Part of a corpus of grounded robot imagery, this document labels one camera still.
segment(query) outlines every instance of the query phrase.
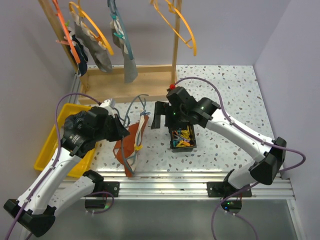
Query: wooden frame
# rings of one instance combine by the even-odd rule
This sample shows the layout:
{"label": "wooden frame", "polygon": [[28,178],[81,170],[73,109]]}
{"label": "wooden frame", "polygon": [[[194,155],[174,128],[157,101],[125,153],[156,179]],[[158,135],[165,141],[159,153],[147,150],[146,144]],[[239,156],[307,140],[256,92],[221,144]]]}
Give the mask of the wooden frame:
{"label": "wooden frame", "polygon": [[[52,8],[50,0],[38,0],[51,27],[59,41],[64,41],[64,32]],[[176,8],[181,12],[182,0],[176,1]],[[175,28],[180,32],[180,17],[175,15]],[[112,73],[105,73],[98,68],[88,68],[87,73],[80,77],[81,93],[86,93],[99,101],[113,98],[117,103],[130,102],[139,94],[149,94],[148,101],[166,99],[166,89],[177,80],[176,67],[179,37],[174,35],[172,65],[137,66],[138,77],[132,83],[124,83],[124,68],[114,67]],[[75,71],[77,64],[67,45],[61,44]],[[79,97],[81,104],[91,104],[92,100]]]}

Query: yellow bin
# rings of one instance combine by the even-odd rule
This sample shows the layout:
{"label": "yellow bin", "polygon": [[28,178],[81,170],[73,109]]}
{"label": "yellow bin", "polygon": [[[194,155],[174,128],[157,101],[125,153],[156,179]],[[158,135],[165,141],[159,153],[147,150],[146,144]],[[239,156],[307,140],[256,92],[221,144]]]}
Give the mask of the yellow bin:
{"label": "yellow bin", "polygon": [[[90,106],[83,106],[83,105],[77,105],[77,104],[71,104],[71,103],[66,103],[59,116],[58,116],[58,126],[59,129],[63,126],[65,123],[66,118],[69,115],[77,114],[80,111],[88,111],[90,110]],[[56,127],[53,126],[51,129],[50,135],[46,139],[41,152],[38,156],[38,158],[35,161],[34,164],[34,169],[42,171],[45,169],[46,165],[49,163],[50,159],[54,155],[56,148],[58,147],[58,139],[57,139],[57,133],[56,133]],[[74,166],[74,168],[71,169],[71,171],[68,173],[68,176],[74,177],[74,178],[80,178],[85,171],[89,170],[90,164],[92,162],[92,159],[94,157],[96,148],[92,149],[89,151],[85,157],[77,164]]]}

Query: orange cloth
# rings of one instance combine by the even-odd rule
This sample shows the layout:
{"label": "orange cloth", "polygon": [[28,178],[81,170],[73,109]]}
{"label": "orange cloth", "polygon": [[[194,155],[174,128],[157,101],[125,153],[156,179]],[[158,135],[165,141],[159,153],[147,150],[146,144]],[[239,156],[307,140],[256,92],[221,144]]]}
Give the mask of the orange cloth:
{"label": "orange cloth", "polygon": [[[143,135],[144,135],[144,130],[146,128],[148,119],[149,119],[149,116],[145,115],[144,116],[144,123],[143,123],[142,128],[141,128],[141,139],[140,139],[141,143],[142,143],[142,138],[143,138]],[[130,132],[130,135],[126,136],[123,139],[123,151],[124,151],[124,157],[125,158],[130,157],[135,151],[135,141],[136,141],[136,134],[137,134],[137,131],[138,131],[138,127],[139,127],[139,122],[137,122],[137,123],[135,123],[133,125],[130,125],[129,128],[128,128],[128,131]],[[119,161],[119,163],[124,165],[125,175],[127,177],[132,177],[133,174],[129,171],[129,169],[127,169],[126,165],[124,164],[124,159],[123,159],[122,151],[121,151],[121,140],[119,140],[119,141],[117,141],[115,143],[115,145],[113,147],[113,154],[114,154],[115,158]]]}

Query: wooden shelf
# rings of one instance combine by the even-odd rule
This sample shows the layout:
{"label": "wooden shelf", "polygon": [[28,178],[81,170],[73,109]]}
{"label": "wooden shelf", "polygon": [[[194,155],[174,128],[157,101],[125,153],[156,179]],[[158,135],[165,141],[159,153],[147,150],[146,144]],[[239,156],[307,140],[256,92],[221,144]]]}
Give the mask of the wooden shelf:
{"label": "wooden shelf", "polygon": [[[124,83],[123,67],[114,67],[112,73],[89,68],[86,73],[87,90],[82,87],[81,92],[101,102],[113,98],[117,103],[127,103],[139,94],[149,94],[147,101],[166,100],[167,89],[174,83],[172,65],[138,66],[137,69],[138,77],[132,83]],[[83,105],[94,103],[82,96],[78,100]]]}

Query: clothes hanger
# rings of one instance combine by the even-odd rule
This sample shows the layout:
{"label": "clothes hanger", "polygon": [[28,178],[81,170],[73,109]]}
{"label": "clothes hanger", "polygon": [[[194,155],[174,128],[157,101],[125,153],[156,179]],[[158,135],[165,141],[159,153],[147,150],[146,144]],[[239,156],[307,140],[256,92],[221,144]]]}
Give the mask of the clothes hanger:
{"label": "clothes hanger", "polygon": [[123,32],[123,37],[124,37],[124,44],[126,46],[126,49],[128,50],[128,55],[129,55],[129,58],[130,60],[133,60],[134,59],[134,54],[132,53],[132,49],[131,49],[131,45],[130,45],[130,41],[129,41],[129,37],[127,35],[127,31],[126,31],[126,28],[125,28],[125,25],[124,25],[124,22],[122,21],[122,18],[120,16],[120,13],[117,9],[117,6],[116,6],[116,0],[107,0],[107,5],[110,9],[110,12],[111,12],[111,16],[112,18],[114,18],[114,16],[118,17],[118,21],[119,21],[119,24],[120,24],[120,28]]}
{"label": "clothes hanger", "polygon": [[89,33],[94,37],[94,39],[101,43],[101,45],[103,47],[105,47],[110,55],[114,55],[114,51],[111,47],[111,45],[109,44],[108,40],[106,39],[106,37],[104,36],[104,34],[100,31],[100,29],[98,28],[98,26],[95,24],[95,22],[86,14],[85,11],[83,11],[83,9],[81,8],[80,5],[80,0],[78,0],[78,4],[74,3],[73,1],[69,2],[69,10],[70,12],[77,14],[76,10],[74,9],[74,7],[77,9],[78,11],[78,15],[81,18],[86,18],[90,24],[94,27],[94,29],[98,32],[98,36],[90,30],[90,28],[88,28],[88,26],[83,22],[82,24],[87,28],[87,30],[89,31]]}
{"label": "clothes hanger", "polygon": [[186,26],[186,28],[189,31],[189,34],[191,36],[191,38],[189,40],[185,40],[180,34],[179,32],[177,32],[175,30],[175,28],[171,25],[171,23],[166,19],[166,17],[162,14],[162,12],[159,10],[159,5],[158,5],[158,0],[150,0],[150,4],[154,6],[154,9],[159,13],[159,15],[163,18],[163,20],[166,22],[166,24],[169,25],[169,27],[174,31],[174,33],[183,41],[183,43],[185,45],[187,45],[188,48],[193,49],[193,55],[196,56],[197,55],[197,43],[196,43],[196,39],[195,36],[189,26],[189,24],[187,23],[186,19],[184,18],[184,16],[181,14],[181,12],[178,11],[178,9],[175,7],[175,0],[172,0],[172,2],[170,2],[169,0],[165,0],[166,3],[168,4],[168,11],[172,14],[177,14],[181,20],[183,21],[184,25]]}
{"label": "clothes hanger", "polygon": [[74,60],[77,64],[79,64],[81,62],[79,56],[78,56],[78,53],[77,53],[77,50],[73,44],[73,41],[72,39],[70,38],[70,35],[69,35],[69,31],[68,31],[68,28],[66,27],[65,25],[65,19],[64,19],[64,16],[62,15],[62,12],[60,10],[60,7],[59,7],[59,4],[58,4],[58,0],[52,0],[53,2],[53,5],[55,6],[55,9],[56,9],[56,15],[58,16],[59,20],[60,20],[60,23],[61,23],[61,26],[62,26],[62,29],[63,29],[63,32],[64,32],[64,35],[67,40],[67,43],[68,45],[70,46],[71,48],[71,52],[72,52],[72,55],[74,57]]}

